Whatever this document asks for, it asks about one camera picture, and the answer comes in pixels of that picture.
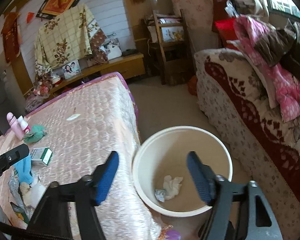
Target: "wall hanging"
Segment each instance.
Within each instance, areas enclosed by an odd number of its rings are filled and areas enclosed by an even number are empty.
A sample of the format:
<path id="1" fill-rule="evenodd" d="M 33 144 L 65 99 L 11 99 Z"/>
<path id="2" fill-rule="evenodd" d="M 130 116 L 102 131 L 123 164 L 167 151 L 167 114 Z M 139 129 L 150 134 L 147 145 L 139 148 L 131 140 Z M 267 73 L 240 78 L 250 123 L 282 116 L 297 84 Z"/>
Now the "wall hanging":
<path id="1" fill-rule="evenodd" d="M 36 17 L 51 20 L 69 8 L 76 6 L 79 1 L 80 0 L 45 0 Z"/>
<path id="2" fill-rule="evenodd" d="M 18 15 L 19 14 L 17 12 L 10 12 L 5 19 L 1 31 L 4 55 L 8 64 L 20 55 L 17 24 Z"/>

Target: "bed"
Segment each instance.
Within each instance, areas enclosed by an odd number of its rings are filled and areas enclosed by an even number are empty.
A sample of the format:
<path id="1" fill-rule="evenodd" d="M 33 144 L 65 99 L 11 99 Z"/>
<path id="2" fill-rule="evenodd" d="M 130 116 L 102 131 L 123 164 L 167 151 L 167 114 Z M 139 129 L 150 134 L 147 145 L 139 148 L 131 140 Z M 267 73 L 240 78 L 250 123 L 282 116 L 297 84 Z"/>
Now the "bed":
<path id="1" fill-rule="evenodd" d="M 72 121 L 72 114 L 80 116 Z M 126 82 L 119 73 L 94 79 L 49 101 L 28 116 L 29 124 L 40 124 L 48 134 L 29 145 L 49 147 L 53 157 L 47 167 L 33 166 L 41 183 L 75 182 L 104 163 L 111 151 L 119 153 L 119 168 L 106 201 L 96 207 L 107 239 L 159 238 L 161 226 L 138 197 L 132 182 L 131 164 L 140 146 L 138 110 Z M 13 132 L 0 138 L 0 154 L 21 144 Z M 26 225 L 13 213 L 12 195 L 6 171 L 0 177 L 0 204 L 10 221 Z M 80 239 L 74 205 L 70 205 L 70 222 L 74 239 Z"/>
<path id="2" fill-rule="evenodd" d="M 300 117 L 283 123 L 279 107 L 242 53 L 207 49 L 194 55 L 200 109 L 260 185 L 283 239 L 300 236 Z"/>

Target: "clothes pile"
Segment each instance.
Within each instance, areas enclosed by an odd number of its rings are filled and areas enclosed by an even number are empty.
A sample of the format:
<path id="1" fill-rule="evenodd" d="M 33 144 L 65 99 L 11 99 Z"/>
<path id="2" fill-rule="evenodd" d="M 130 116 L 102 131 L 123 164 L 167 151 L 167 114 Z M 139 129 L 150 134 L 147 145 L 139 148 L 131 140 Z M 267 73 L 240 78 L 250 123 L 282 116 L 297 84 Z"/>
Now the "clothes pile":
<path id="1" fill-rule="evenodd" d="M 93 57 L 96 63 L 107 62 L 105 40 L 106 35 L 85 4 L 49 20 L 39 29 L 34 43 L 35 83 L 47 87 L 48 92 L 52 87 L 52 69 L 86 56 Z"/>
<path id="2" fill-rule="evenodd" d="M 234 22 L 238 48 L 263 82 L 271 108 L 280 105 L 282 120 L 300 115 L 300 23 L 283 29 L 241 15 Z"/>

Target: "red patterned cloth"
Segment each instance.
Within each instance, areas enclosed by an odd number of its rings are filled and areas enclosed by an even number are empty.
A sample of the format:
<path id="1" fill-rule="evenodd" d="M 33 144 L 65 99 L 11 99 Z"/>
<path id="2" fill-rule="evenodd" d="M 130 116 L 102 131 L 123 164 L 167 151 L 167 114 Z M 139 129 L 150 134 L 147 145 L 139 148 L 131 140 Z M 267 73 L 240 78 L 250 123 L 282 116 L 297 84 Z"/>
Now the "red patterned cloth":
<path id="1" fill-rule="evenodd" d="M 17 12 L 10 12 L 1 31 L 4 55 L 8 64 L 20 54 L 17 18 Z"/>

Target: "chinese flag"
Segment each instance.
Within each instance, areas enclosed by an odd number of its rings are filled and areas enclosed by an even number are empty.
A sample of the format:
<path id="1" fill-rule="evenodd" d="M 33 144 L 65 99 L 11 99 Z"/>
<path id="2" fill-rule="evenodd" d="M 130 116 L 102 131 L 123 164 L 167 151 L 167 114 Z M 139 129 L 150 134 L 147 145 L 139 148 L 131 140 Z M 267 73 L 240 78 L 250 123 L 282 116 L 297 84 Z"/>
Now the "chinese flag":
<path id="1" fill-rule="evenodd" d="M 34 13 L 32 12 L 29 12 L 28 15 L 27 15 L 27 23 L 29 23 L 31 21 L 31 19 L 33 18 L 34 16 Z"/>

